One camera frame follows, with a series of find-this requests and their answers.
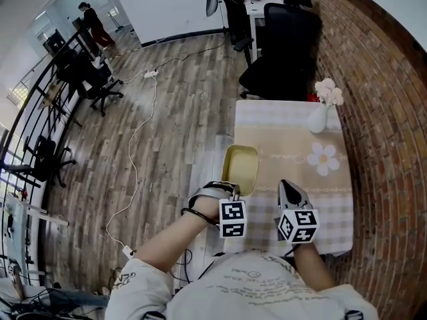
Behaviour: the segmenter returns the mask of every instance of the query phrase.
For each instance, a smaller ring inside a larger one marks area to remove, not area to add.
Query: yellow bowl
[[[258,174],[258,151],[249,146],[231,145],[222,165],[222,181],[240,186],[240,195],[252,193]]]

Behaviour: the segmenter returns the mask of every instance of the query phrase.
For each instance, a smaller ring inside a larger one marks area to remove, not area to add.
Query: black office chair
[[[52,140],[46,139],[40,135],[37,138],[34,149],[28,146],[28,137],[24,142],[24,150],[30,152],[35,156],[34,167],[30,165],[8,165],[2,163],[0,166],[5,171],[14,174],[30,175],[39,181],[47,181],[55,175],[58,178],[61,187],[66,187],[66,184],[62,182],[60,170],[62,167],[77,163],[76,160],[68,160],[62,162],[62,156],[64,152],[71,152],[70,148],[65,147],[58,156],[55,156],[56,143]]]
[[[248,69],[240,77],[247,91],[264,99],[306,101],[307,84],[314,74],[316,60],[310,56],[322,22],[318,15],[300,5],[312,8],[311,0],[283,0],[284,4],[268,3],[264,7],[266,41],[262,57],[250,63],[251,38],[236,44],[236,51],[245,51]]]
[[[96,103],[101,100],[101,115],[105,116],[104,104],[107,96],[119,96],[123,98],[123,94],[117,91],[111,91],[117,84],[122,85],[123,81],[117,79],[110,85],[106,86],[111,77],[111,71],[106,63],[102,63],[101,67],[96,69],[86,52],[80,52],[70,60],[70,64],[58,72],[58,78],[68,82],[70,87],[75,87],[79,96],[85,99],[93,100],[91,108],[96,110]],[[83,81],[91,85],[89,90],[83,85]]]

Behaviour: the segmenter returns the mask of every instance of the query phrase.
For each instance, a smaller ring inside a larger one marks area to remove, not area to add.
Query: brick wall
[[[344,91],[355,202],[353,250],[328,265],[382,319],[411,319],[427,300],[426,56],[371,0],[313,3],[323,21],[316,79]]]

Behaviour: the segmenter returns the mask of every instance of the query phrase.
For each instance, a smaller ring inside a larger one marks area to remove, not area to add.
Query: white flower print
[[[318,173],[325,177],[328,175],[329,169],[336,171],[340,168],[340,162],[333,156],[336,154],[336,149],[333,145],[327,145],[325,148],[315,142],[312,145],[313,154],[307,155],[307,162],[310,165],[318,166]]]

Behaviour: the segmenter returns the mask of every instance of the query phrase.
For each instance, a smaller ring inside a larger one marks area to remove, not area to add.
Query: white vase
[[[319,103],[319,106],[314,110],[307,119],[307,127],[312,133],[320,133],[326,128],[328,122],[329,106]]]

